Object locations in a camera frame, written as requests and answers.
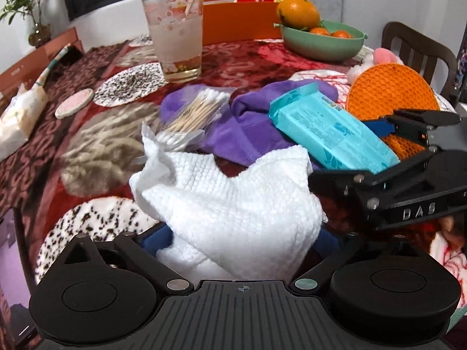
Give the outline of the white knitted cloth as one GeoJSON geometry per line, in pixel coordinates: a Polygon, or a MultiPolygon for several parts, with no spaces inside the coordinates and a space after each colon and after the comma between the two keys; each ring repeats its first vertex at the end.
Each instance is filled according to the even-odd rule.
{"type": "Polygon", "coordinates": [[[160,262],[192,283],[292,278],[327,220],[303,147],[271,151],[228,177],[211,155],[166,152],[149,127],[142,143],[147,161],[129,184],[139,208],[173,233],[160,262]]]}

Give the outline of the orange silicone round mat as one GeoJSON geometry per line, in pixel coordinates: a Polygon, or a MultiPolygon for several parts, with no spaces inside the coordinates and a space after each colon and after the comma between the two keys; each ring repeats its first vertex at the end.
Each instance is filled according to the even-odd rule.
{"type": "Polygon", "coordinates": [[[397,109],[438,111],[440,107],[429,84],[408,66],[372,66],[353,82],[346,110],[357,119],[375,120],[397,109]]]}

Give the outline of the white pink plush bunny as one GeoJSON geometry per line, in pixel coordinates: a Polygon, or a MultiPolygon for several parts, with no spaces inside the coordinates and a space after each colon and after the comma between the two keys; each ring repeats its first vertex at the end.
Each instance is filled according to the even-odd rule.
{"type": "Polygon", "coordinates": [[[369,68],[387,63],[404,64],[400,57],[386,48],[377,48],[373,50],[370,54],[364,56],[360,65],[353,66],[348,70],[346,74],[348,84],[353,85],[356,79],[369,68]]]}

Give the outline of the teal wet wipes pack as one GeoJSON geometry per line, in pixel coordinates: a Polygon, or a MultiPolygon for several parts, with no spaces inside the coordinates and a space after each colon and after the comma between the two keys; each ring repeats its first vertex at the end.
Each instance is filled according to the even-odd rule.
{"type": "Polygon", "coordinates": [[[268,116],[326,169],[376,174],[400,162],[370,128],[320,92],[316,82],[273,100],[268,116]]]}

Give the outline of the dark wooden chair right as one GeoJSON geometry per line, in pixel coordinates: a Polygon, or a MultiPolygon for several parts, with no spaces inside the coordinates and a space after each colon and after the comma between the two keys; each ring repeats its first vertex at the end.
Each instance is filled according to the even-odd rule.
{"type": "Polygon", "coordinates": [[[399,58],[402,62],[418,72],[429,85],[435,75],[437,62],[442,61],[447,66],[447,77],[439,94],[454,106],[458,101],[454,90],[457,73],[454,53],[443,44],[397,21],[385,25],[381,46],[391,50],[394,40],[400,40],[399,58]]]}

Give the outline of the small tangerine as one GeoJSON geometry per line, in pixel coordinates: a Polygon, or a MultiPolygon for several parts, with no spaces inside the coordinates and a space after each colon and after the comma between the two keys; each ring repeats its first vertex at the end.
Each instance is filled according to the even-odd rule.
{"type": "Polygon", "coordinates": [[[331,36],[331,33],[328,32],[326,28],[323,27],[316,27],[309,30],[309,33],[319,36],[331,36]]]}
{"type": "Polygon", "coordinates": [[[340,38],[340,39],[353,39],[353,35],[351,35],[349,32],[344,31],[344,30],[338,30],[336,32],[332,32],[331,36],[335,38],[340,38]]]}

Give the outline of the green fruit bowl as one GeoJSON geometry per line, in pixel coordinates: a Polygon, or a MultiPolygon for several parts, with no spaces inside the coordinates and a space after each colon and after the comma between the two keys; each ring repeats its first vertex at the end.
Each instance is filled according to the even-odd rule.
{"type": "Polygon", "coordinates": [[[286,48],[304,57],[323,62],[343,62],[354,58],[363,48],[364,41],[368,37],[365,32],[338,21],[323,20],[321,23],[328,32],[345,31],[352,37],[342,39],[321,36],[278,23],[274,23],[274,27],[280,29],[286,48]]]}

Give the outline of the cotton swabs bag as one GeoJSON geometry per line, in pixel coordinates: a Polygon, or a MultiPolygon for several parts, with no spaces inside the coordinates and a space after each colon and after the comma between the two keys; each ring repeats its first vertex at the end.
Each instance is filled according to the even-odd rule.
{"type": "Polygon", "coordinates": [[[161,104],[163,126],[156,140],[165,151],[202,146],[217,122],[227,116],[234,88],[189,85],[169,94],[161,104]]]}

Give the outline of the purple cloth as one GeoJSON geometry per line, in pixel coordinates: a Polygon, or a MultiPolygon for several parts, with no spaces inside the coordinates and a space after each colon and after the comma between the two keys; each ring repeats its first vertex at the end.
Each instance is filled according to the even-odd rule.
{"type": "Polygon", "coordinates": [[[294,142],[277,130],[268,117],[270,102],[314,82],[313,79],[276,81],[235,97],[222,109],[222,117],[208,133],[188,146],[188,150],[210,153],[248,167],[270,151],[292,146],[294,142]]]}

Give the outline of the large orange fruit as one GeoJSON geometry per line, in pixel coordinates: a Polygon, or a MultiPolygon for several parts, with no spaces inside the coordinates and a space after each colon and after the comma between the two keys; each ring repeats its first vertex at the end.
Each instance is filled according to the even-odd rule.
{"type": "Polygon", "coordinates": [[[320,24],[320,13],[309,0],[282,0],[276,7],[280,23],[293,29],[314,29],[320,24]]]}

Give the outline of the smartphone on table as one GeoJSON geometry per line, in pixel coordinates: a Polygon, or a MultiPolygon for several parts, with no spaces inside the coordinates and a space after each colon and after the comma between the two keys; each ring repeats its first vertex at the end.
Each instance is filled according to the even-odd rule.
{"type": "Polygon", "coordinates": [[[29,313],[31,292],[21,259],[18,224],[15,209],[8,209],[1,216],[1,320],[15,349],[35,332],[29,313]]]}

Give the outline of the round pink white coaster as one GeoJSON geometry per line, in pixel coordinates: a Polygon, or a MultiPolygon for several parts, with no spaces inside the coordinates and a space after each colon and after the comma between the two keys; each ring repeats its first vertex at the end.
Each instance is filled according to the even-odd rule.
{"type": "Polygon", "coordinates": [[[72,96],[67,97],[55,110],[55,117],[63,119],[74,115],[84,108],[92,99],[94,91],[92,89],[82,89],[72,96]]]}

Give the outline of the white tissue pack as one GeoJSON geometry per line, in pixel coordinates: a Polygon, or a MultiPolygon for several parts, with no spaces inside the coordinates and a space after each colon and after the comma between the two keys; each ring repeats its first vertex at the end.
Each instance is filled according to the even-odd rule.
{"type": "Polygon", "coordinates": [[[12,98],[1,115],[1,160],[6,159],[28,140],[49,101],[40,85],[12,98]]]}

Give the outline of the orange storage box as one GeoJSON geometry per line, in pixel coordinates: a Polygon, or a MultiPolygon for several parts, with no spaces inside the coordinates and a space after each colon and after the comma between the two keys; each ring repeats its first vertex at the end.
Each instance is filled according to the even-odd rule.
{"type": "Polygon", "coordinates": [[[203,1],[203,45],[279,39],[274,2],[203,1]]]}

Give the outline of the stacked brown gift boxes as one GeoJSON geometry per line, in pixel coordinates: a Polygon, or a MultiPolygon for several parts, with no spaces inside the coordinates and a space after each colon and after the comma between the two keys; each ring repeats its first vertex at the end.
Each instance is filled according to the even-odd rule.
{"type": "Polygon", "coordinates": [[[71,27],[40,48],[34,49],[30,54],[13,64],[1,74],[1,97],[11,97],[21,83],[31,88],[49,62],[68,44],[75,46],[80,51],[83,50],[75,27],[71,27]]]}

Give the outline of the glass cup with drink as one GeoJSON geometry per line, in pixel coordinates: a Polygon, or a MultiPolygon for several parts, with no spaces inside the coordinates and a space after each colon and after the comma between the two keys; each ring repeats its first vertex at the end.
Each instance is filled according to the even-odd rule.
{"type": "Polygon", "coordinates": [[[154,53],[171,83],[195,80],[201,74],[203,0],[195,0],[188,17],[188,0],[142,0],[154,53]]]}

